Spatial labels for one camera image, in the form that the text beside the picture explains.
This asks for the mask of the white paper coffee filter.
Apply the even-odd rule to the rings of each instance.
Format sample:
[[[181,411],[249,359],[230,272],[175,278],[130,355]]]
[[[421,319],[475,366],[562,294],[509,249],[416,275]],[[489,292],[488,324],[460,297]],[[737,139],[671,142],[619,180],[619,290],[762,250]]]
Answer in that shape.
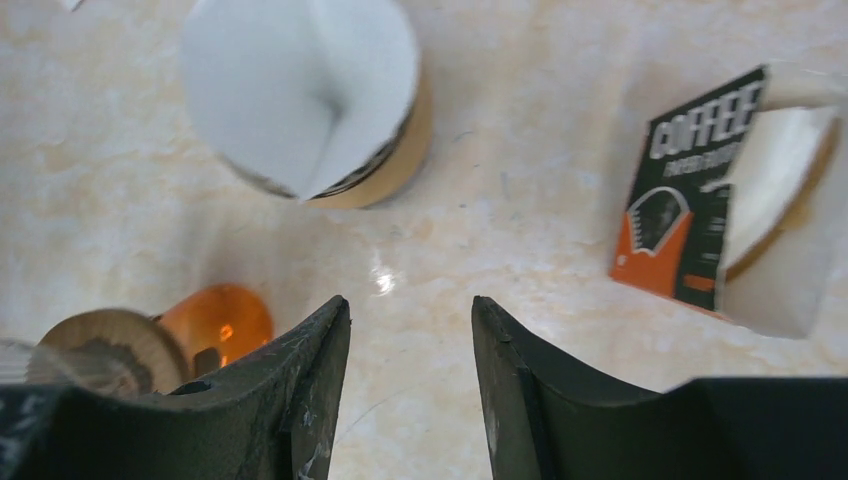
[[[301,202],[395,136],[422,73],[395,1],[199,1],[179,56],[197,135]]]

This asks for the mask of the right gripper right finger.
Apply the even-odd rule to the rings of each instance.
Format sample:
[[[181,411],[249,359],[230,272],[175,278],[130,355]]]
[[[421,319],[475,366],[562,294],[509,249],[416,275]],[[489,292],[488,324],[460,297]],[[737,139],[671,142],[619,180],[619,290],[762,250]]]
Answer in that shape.
[[[843,377],[707,377],[657,393],[472,305],[497,479],[843,479]]]

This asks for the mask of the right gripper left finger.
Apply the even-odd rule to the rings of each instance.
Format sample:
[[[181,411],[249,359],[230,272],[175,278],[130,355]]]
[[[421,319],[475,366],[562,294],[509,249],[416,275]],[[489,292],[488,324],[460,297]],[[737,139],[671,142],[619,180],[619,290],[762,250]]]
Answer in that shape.
[[[5,479],[324,479],[351,337],[335,296],[284,335],[170,394],[1,390]]]

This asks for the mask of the clear glass dripper cone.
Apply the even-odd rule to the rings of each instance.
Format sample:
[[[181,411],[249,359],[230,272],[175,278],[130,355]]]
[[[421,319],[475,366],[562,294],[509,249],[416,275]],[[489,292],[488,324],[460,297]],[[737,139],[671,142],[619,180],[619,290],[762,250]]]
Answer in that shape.
[[[342,180],[337,181],[335,184],[331,185],[319,194],[311,197],[311,200],[324,199],[342,194],[353,189],[363,183],[368,177],[372,176],[379,168],[384,166],[388,162],[389,157],[397,151],[402,137],[408,129],[408,124],[411,122],[411,119],[412,114],[408,114],[395,131],[395,136],[391,140],[387,140],[365,164],[348,174]],[[274,182],[269,177],[259,175],[245,167],[239,166],[223,154],[218,154],[217,158],[231,169],[237,177],[247,181],[260,190],[286,199],[297,199],[297,196],[290,192],[284,185]]]

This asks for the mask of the orange coffee filter box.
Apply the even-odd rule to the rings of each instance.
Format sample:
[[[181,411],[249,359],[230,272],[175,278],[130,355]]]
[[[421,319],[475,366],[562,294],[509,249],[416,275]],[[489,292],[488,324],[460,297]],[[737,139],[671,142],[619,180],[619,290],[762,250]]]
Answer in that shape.
[[[649,122],[609,274],[803,338],[846,221],[846,76],[765,64]]]

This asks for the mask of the orange glass flask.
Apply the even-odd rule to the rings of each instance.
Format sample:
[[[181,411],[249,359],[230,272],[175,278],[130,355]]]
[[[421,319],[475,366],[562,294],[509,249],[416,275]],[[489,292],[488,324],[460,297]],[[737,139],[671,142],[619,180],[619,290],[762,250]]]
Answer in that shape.
[[[274,325],[266,303],[239,284],[201,289],[155,321],[179,345],[191,379],[222,368],[273,338]]]

